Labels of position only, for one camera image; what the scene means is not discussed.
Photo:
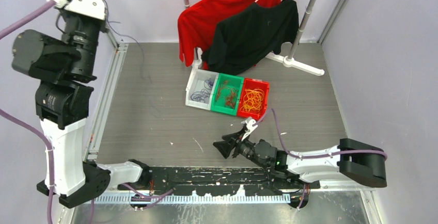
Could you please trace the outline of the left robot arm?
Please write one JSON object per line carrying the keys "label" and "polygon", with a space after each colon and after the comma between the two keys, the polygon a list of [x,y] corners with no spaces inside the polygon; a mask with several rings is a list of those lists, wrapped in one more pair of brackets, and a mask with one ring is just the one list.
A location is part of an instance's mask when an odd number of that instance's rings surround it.
{"label": "left robot arm", "polygon": [[61,10],[65,22],[61,39],[28,29],[14,40],[12,68],[40,80],[35,93],[36,114],[51,148],[48,173],[37,190],[58,195],[59,203],[73,208],[99,197],[107,188],[127,184],[145,189],[150,168],[135,159],[119,164],[83,160],[83,133],[99,34],[103,20]]}

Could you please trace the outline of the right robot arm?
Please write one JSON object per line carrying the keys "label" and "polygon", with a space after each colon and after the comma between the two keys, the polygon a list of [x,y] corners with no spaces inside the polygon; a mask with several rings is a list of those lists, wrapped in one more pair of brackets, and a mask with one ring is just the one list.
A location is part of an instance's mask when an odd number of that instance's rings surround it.
{"label": "right robot arm", "polygon": [[275,179],[287,179],[293,188],[321,180],[350,180],[371,188],[387,187],[387,154],[369,144],[342,138],[327,149],[296,152],[272,146],[261,139],[249,141],[246,128],[222,136],[213,146],[224,157],[242,155]]}

